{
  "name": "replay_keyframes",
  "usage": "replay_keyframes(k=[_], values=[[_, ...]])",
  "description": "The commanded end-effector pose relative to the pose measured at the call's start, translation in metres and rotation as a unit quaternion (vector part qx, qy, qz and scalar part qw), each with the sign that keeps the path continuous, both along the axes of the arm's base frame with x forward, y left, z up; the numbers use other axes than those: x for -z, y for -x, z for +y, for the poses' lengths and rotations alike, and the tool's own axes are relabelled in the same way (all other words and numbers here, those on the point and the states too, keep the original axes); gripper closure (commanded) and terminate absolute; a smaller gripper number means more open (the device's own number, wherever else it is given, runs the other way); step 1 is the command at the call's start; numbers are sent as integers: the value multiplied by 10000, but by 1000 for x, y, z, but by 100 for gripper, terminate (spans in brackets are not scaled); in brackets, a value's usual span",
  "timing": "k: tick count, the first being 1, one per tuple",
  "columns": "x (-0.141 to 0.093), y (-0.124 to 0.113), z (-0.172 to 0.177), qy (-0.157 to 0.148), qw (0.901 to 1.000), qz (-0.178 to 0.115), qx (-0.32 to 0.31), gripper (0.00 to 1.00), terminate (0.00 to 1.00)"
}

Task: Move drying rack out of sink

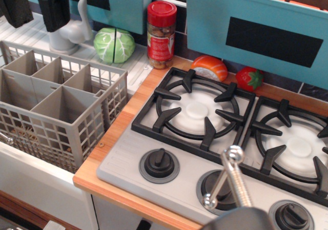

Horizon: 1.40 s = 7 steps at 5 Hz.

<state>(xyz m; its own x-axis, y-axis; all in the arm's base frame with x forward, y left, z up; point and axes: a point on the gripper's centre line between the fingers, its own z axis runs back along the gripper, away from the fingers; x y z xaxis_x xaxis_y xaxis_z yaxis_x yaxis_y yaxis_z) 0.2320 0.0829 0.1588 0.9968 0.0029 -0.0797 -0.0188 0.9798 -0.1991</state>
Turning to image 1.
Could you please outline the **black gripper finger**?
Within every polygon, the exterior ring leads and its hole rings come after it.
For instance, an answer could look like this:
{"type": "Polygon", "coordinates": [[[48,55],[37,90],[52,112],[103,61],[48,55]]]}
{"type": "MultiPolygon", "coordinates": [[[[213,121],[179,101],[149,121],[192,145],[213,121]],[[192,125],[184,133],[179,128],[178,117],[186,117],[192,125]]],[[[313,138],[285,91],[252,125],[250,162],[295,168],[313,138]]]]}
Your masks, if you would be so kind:
{"type": "Polygon", "coordinates": [[[33,20],[28,0],[1,0],[1,11],[7,22],[15,28],[33,20]]]}
{"type": "Polygon", "coordinates": [[[70,21],[69,0],[38,0],[48,32],[55,32],[70,21]]]}

